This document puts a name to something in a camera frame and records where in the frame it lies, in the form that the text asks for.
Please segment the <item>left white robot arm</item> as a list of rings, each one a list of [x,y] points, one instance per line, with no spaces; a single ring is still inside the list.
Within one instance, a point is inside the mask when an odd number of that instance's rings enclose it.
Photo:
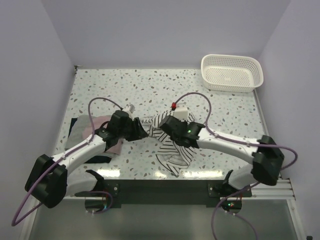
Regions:
[[[106,125],[74,147],[54,156],[41,155],[35,161],[24,189],[47,208],[54,208],[64,197],[81,192],[99,196],[104,190],[103,177],[87,170],[83,176],[71,176],[82,164],[115,146],[148,137],[140,119],[117,110]]]

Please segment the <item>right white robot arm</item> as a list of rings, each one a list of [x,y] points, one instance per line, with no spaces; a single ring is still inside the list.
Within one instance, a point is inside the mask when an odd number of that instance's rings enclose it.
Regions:
[[[224,180],[213,187],[221,196],[233,197],[241,189],[257,182],[267,186],[275,186],[278,182],[284,155],[267,135],[260,139],[240,138],[214,131],[202,123],[181,121],[174,116],[166,116],[159,128],[180,147],[214,150],[247,163],[240,169],[230,170]]]

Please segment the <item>black white striped tank top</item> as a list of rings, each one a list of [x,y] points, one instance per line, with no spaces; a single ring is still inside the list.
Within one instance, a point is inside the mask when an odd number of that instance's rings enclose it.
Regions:
[[[159,163],[171,172],[174,176],[179,176],[182,169],[188,169],[194,160],[195,148],[183,147],[175,144],[170,137],[159,128],[160,122],[166,117],[171,116],[171,110],[166,110],[155,116],[143,117],[140,121],[144,126],[148,126],[146,132],[152,138],[161,142],[161,146],[156,153]],[[195,120],[192,113],[188,112],[188,123]]]

